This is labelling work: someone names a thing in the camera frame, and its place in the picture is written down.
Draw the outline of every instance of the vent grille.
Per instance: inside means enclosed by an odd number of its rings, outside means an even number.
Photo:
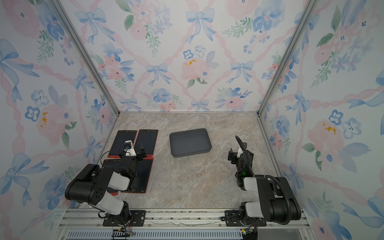
[[[135,235],[129,239],[243,239],[242,233],[237,229],[138,229],[134,230]],[[119,237],[122,232],[113,232],[114,239],[125,239]],[[68,240],[80,239],[112,239],[112,230],[93,230],[93,229],[71,229],[68,232]]]

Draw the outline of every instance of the dark gray tray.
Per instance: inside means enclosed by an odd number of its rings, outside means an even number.
[[[205,128],[173,132],[169,135],[170,152],[174,157],[185,157],[209,152],[212,149]]]

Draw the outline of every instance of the black screen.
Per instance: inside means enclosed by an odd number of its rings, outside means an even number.
[[[132,140],[132,143],[135,142],[136,130],[120,130],[116,134],[115,140],[113,141],[111,150],[108,156],[118,156],[121,154],[124,148],[124,142]]]
[[[119,163],[121,159],[105,159],[104,166],[112,167],[115,172],[119,172]],[[137,164],[137,176],[129,184],[131,190],[124,191],[130,193],[145,193],[151,174],[153,160],[143,159]]]
[[[135,143],[135,151],[140,152],[140,146],[143,144],[147,155],[153,156],[155,150],[158,130],[140,129]]]

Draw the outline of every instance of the beige marble surface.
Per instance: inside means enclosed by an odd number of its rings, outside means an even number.
[[[174,158],[169,134],[205,128],[212,149],[208,153]],[[254,153],[255,174],[275,175],[256,116],[250,113],[121,113],[108,139],[110,150],[118,130],[158,129],[154,162],[145,194],[119,193],[130,208],[238,208],[258,199],[236,184],[236,166],[228,151],[238,149],[235,135]]]

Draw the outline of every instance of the black cable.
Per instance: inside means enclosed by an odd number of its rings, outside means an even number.
[[[276,182],[276,184],[279,186],[281,192],[283,193],[285,205],[287,207],[287,218],[283,222],[276,222],[276,223],[281,224],[281,225],[287,225],[291,221],[291,218],[292,218],[291,203],[289,201],[288,194],[285,191],[285,188],[283,187],[283,185],[280,183],[280,181],[277,178],[275,178],[274,176],[271,176],[271,175],[265,175],[265,177],[274,180]]]
[[[241,150],[243,150],[243,152],[245,153],[245,156],[246,156],[247,162],[248,162],[249,171],[251,171],[251,173],[253,174],[252,169],[251,169],[251,161],[249,160],[249,156],[248,156],[248,154],[249,154],[248,150],[244,146],[243,142],[241,141],[241,139],[237,135],[235,136],[235,138],[236,138],[237,142],[239,143]]]
[[[236,215],[240,215],[240,212],[235,213],[235,214],[233,214],[232,216],[227,217],[227,218],[226,218],[226,217],[221,217],[220,220],[224,222],[224,221],[227,221],[228,219],[233,218],[233,217],[236,216]]]
[[[101,157],[100,157],[100,162],[101,162],[101,165],[102,166],[104,166],[103,164],[104,164],[104,161],[102,162],[101,161],[101,159],[103,158],[103,156],[106,154],[106,153],[108,153],[108,152],[111,152],[111,151],[120,151],[120,152],[125,152],[125,151],[123,151],[123,150],[109,150],[109,151],[106,151],[105,153],[103,153],[102,155],[101,155]]]

